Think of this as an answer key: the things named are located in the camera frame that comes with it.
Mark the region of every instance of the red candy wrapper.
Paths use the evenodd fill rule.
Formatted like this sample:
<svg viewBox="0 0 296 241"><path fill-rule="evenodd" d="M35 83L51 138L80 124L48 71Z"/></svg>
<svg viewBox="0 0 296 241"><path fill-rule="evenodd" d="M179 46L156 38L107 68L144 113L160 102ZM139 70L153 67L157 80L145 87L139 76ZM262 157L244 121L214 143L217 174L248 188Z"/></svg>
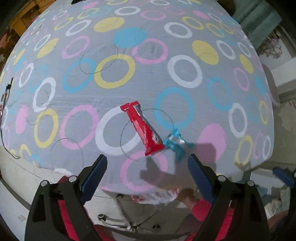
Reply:
<svg viewBox="0 0 296 241"><path fill-rule="evenodd" d="M153 154L164 148L163 144L159 142L156 134L142 119L141 115L137 112L135 105L140 105L139 102L126 103L120 106L121 110L126 112L135 130L138 132L142 142L145 146L145 156Z"/></svg>

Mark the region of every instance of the patterned tablecloth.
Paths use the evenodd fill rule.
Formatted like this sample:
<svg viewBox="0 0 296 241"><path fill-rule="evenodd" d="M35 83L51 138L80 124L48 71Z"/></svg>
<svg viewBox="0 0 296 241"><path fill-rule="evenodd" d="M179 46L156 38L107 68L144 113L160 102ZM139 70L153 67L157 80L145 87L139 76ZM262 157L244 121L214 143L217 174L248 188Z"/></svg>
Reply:
<svg viewBox="0 0 296 241"><path fill-rule="evenodd" d="M108 158L101 188L124 194L187 187L186 156L144 156L120 110L139 101L164 140L177 128L216 173L267 160L270 91L259 58L212 0L58 0L20 38L1 74L14 77L5 146L38 167L77 175Z"/></svg>

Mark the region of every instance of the silver screw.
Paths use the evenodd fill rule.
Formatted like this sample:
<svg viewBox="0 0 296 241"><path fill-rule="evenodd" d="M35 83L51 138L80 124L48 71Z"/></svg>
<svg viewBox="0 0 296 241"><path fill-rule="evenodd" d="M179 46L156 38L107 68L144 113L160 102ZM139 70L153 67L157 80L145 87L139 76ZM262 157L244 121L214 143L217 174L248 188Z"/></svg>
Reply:
<svg viewBox="0 0 296 241"><path fill-rule="evenodd" d="M47 185L47 181L46 181L46 180L43 180L43 181L40 183L40 185L41 185L42 187L45 187L45 186Z"/></svg>
<svg viewBox="0 0 296 241"><path fill-rule="evenodd" d="M248 180L248 181L247 181L247 184L248 184L249 186L251 186L251 187L255 185L255 183L254 183L252 180Z"/></svg>
<svg viewBox="0 0 296 241"><path fill-rule="evenodd" d="M77 176L71 176L69 177L69 182L73 183L77 180Z"/></svg>
<svg viewBox="0 0 296 241"><path fill-rule="evenodd" d="M220 175L220 176L218 176L218 180L219 180L220 182L225 182L225 181L226 181L226 177Z"/></svg>

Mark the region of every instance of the teal curtain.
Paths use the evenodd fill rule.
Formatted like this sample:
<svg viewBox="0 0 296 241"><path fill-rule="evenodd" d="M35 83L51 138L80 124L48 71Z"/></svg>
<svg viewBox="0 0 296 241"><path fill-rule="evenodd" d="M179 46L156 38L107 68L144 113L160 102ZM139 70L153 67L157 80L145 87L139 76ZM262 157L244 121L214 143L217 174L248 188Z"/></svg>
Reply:
<svg viewBox="0 0 296 241"><path fill-rule="evenodd" d="M280 24L281 16L265 0L234 0L233 18L257 49Z"/></svg>

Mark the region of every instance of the teal fabric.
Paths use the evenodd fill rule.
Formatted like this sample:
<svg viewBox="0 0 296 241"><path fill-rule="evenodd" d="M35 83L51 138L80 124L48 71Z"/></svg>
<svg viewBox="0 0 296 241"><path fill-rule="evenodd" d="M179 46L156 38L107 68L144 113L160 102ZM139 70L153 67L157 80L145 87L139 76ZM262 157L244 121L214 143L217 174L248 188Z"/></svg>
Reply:
<svg viewBox="0 0 296 241"><path fill-rule="evenodd" d="M281 16L265 0L234 0L233 18L257 49L280 24Z"/></svg>

